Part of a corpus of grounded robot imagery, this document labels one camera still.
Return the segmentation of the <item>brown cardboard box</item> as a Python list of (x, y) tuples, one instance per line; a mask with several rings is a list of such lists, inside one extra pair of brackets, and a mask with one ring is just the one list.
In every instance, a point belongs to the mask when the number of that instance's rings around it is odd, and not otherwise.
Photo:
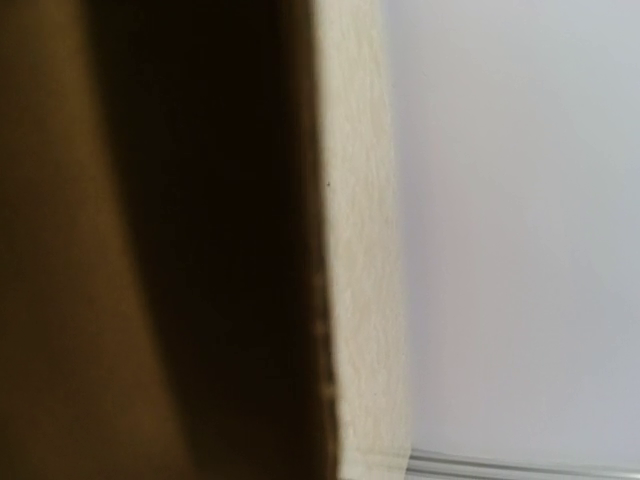
[(334, 479), (309, 1), (1, 5), (1, 475)]

